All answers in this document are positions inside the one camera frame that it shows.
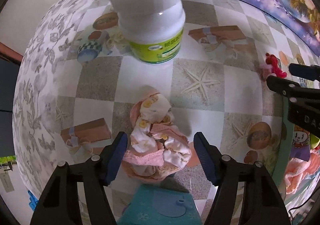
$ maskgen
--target gray leaf pattern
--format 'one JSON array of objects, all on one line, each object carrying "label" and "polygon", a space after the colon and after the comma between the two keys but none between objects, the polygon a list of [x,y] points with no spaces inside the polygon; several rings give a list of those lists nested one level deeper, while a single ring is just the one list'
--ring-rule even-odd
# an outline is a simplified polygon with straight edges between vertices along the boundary
[{"label": "gray leaf pattern", "polygon": [[93,1],[60,0],[53,5],[30,40],[18,74],[13,139],[22,180],[37,198],[57,162],[54,75],[65,62],[80,20]]}]

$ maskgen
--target black cable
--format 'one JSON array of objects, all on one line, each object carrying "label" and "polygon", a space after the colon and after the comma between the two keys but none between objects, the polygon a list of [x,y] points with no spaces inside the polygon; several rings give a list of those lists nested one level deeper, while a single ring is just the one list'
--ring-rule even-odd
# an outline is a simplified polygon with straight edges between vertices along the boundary
[{"label": "black cable", "polygon": [[291,225],[293,225],[293,216],[292,216],[292,214],[291,214],[291,211],[292,211],[292,210],[297,210],[297,209],[301,208],[303,205],[305,205],[305,204],[311,199],[311,197],[312,197],[319,189],[320,189],[320,186],[315,189],[315,191],[310,195],[310,197],[309,197],[303,204],[299,205],[298,207],[293,207],[293,208],[291,208],[290,210],[288,210],[288,213],[289,213],[290,216],[291,216]]}]

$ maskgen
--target wooden edge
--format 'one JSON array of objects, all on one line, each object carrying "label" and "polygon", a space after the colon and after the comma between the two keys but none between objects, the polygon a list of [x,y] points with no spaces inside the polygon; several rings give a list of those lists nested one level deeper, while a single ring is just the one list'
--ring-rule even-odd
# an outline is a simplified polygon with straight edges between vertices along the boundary
[{"label": "wooden edge", "polygon": [[21,64],[23,56],[0,42],[0,55]]}]

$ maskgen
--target green grass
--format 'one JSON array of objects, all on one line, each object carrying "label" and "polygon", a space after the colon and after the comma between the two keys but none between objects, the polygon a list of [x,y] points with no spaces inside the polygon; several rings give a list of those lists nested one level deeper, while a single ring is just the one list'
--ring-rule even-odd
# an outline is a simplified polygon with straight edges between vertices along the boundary
[{"label": "green grass", "polygon": [[6,157],[0,157],[0,164],[6,164],[9,161],[16,161],[15,156],[6,156]]}]

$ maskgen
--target crumpled cloth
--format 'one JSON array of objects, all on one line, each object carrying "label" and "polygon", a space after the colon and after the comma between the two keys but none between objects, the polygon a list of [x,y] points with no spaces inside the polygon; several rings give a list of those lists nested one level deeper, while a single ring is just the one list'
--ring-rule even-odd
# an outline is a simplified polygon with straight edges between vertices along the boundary
[{"label": "crumpled cloth", "polygon": [[320,155],[316,150],[310,151],[308,162],[298,158],[292,158],[285,170],[284,181],[287,194],[296,193],[299,184],[308,174],[314,174],[320,168]]},{"label": "crumpled cloth", "polygon": [[169,101],[153,90],[130,112],[133,131],[122,166],[130,177],[146,183],[183,169],[191,158],[188,140],[177,126]]}]

